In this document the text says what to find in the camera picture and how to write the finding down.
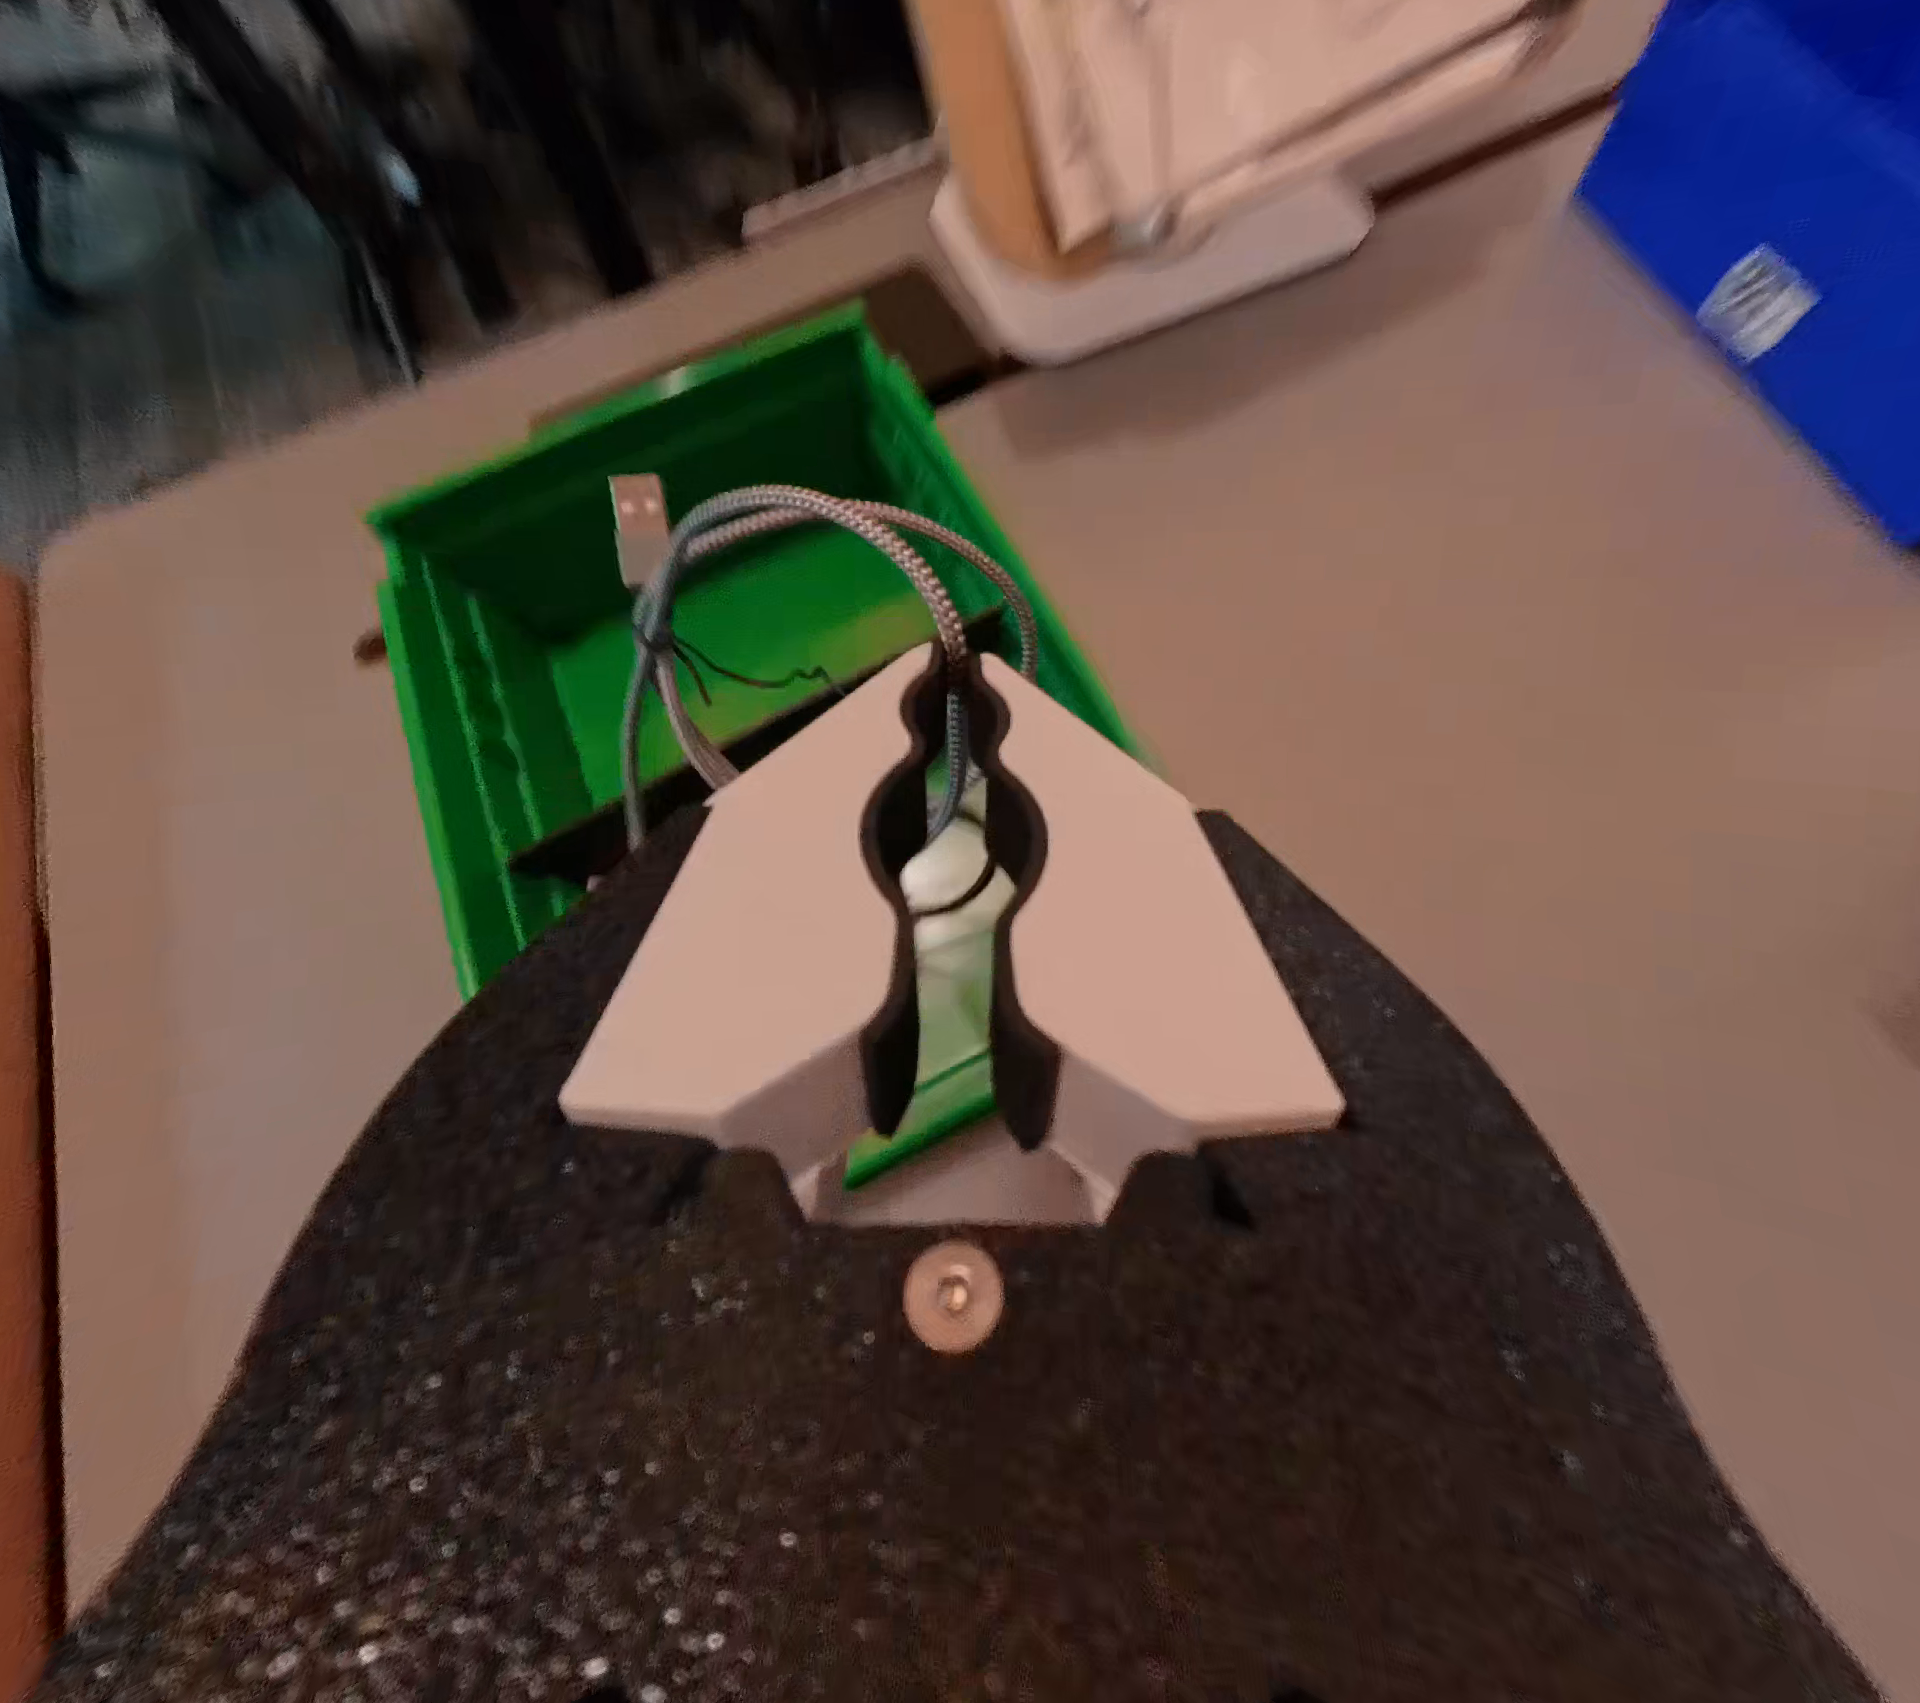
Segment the black twist tie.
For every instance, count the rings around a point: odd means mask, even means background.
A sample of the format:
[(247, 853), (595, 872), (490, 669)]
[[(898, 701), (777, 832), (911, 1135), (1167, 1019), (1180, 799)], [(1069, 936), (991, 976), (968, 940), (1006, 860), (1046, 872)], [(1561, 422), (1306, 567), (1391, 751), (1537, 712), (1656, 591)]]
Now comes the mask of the black twist tie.
[(651, 689), (663, 708), (684, 704), (681, 678), (693, 683), (694, 694), (704, 704), (709, 704), (709, 679), (762, 694), (804, 689), (809, 698), (837, 698), (845, 693), (817, 661), (804, 661), (780, 676), (754, 676), (732, 661), (721, 661), (707, 648), (666, 625), (653, 630), (633, 621), (631, 635), (636, 643), (636, 688)]

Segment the grey desk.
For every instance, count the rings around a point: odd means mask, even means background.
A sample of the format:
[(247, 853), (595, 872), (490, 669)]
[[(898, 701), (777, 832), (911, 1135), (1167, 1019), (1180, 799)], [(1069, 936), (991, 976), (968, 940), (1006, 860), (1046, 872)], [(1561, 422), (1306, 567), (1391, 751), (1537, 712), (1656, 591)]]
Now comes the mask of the grey desk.
[[(1916, 1697), (1916, 562), (1571, 208), (1593, 0), (1344, 266), (943, 427), (1163, 771), (1377, 941), (1604, 1230), (1742, 1505)], [(452, 1014), (364, 510), (933, 260), (931, 177), (89, 515), (36, 588), (67, 1603)]]

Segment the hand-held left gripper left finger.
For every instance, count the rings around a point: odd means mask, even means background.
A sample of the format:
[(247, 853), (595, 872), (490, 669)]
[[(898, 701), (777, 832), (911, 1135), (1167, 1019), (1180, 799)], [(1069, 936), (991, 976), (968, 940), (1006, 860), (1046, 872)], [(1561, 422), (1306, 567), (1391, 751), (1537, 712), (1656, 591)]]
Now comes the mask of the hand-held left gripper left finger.
[(918, 1071), (913, 936), (862, 822), (933, 659), (895, 659), (707, 799), (558, 1105), (580, 1129), (757, 1150), (782, 1172), (897, 1129)]

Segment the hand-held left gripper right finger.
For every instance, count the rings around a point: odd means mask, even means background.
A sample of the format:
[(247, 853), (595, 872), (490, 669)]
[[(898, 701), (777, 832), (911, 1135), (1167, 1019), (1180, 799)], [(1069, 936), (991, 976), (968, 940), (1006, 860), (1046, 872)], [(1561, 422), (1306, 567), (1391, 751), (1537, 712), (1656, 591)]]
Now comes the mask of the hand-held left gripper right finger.
[(1018, 1008), (1059, 1047), (1046, 1147), (1092, 1193), (1223, 1139), (1329, 1130), (1346, 1109), (1195, 807), (1008, 661), (998, 756), (1046, 855), (1001, 916)]

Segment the blue plastic bin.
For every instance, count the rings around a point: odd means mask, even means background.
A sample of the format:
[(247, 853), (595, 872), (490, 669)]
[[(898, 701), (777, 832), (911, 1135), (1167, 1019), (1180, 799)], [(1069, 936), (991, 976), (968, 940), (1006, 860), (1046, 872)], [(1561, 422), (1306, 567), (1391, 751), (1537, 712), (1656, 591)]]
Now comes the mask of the blue plastic bin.
[(1576, 202), (1916, 548), (1918, 0), (1666, 0)]

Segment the black bin divider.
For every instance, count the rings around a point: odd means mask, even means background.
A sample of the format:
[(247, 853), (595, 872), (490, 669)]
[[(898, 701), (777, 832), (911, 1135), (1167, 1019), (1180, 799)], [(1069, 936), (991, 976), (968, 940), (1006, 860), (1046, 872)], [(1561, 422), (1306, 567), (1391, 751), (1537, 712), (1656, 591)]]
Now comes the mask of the black bin divider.
[[(1006, 605), (991, 610), (968, 615), (963, 635), (969, 651), (976, 654), (999, 654), (1009, 633), (1009, 615)], [(792, 703), (767, 719), (727, 741), (721, 757), (727, 766), (746, 771), (746, 767), (772, 756), (775, 749), (799, 734), (815, 721), (834, 703), (848, 696), (855, 688), (873, 679), (885, 661), (898, 659), (900, 653), (885, 656), (883, 661), (853, 673), (847, 681), (830, 681), (814, 694)], [(643, 807), (648, 822), (668, 817), (703, 804), (709, 794), (709, 785), (688, 764), (663, 774), (643, 790)], [(616, 799), (593, 807), (590, 815), (563, 825), (563, 829), (533, 840), (517, 850), (507, 862), (507, 872), (522, 878), (570, 880), (583, 888), (590, 880), (606, 877), (628, 853), (628, 835), (621, 802)]]

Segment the green plastic bin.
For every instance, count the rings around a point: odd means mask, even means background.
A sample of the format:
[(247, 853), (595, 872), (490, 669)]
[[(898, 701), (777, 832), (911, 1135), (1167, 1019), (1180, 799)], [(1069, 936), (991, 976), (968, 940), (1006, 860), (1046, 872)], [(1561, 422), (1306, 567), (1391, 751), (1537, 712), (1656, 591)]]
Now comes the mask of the green plastic bin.
[[(628, 834), (636, 799), (643, 834), (666, 834), (668, 850), (646, 877), (618, 878), (616, 900), (656, 902), (689, 835), (676, 822), (683, 812), (644, 817), (646, 785), (681, 764), (706, 780), (703, 767), (721, 761), (727, 741), (809, 696), (709, 679), (704, 704), (681, 678), (704, 734), (694, 762), (653, 691), (636, 721), (628, 717), (641, 581), (621, 578), (616, 552), (620, 475), (658, 477), (671, 522), (737, 489), (809, 489), (870, 505), (882, 530), (911, 545), (938, 580), (961, 633), (968, 615), (1006, 605), (1011, 621), (998, 656), (1027, 661), (1049, 698), (1139, 752), (1107, 688), (862, 305), (668, 369), (560, 421), (535, 442), (379, 502), (369, 510), (386, 560), (379, 630), (442, 926), (462, 998), (482, 1001), (474, 1014), (484, 1079), (523, 1107), (533, 1082), (548, 1097), (563, 1086), (590, 1021), (611, 994), (615, 945), (595, 926), (580, 950), (523, 968), (520, 953), (590, 887), (510, 875), (509, 858), (616, 799)], [(913, 580), (872, 542), (819, 515), (688, 558), (673, 631), (754, 676), (817, 661), (835, 681), (936, 644)]]

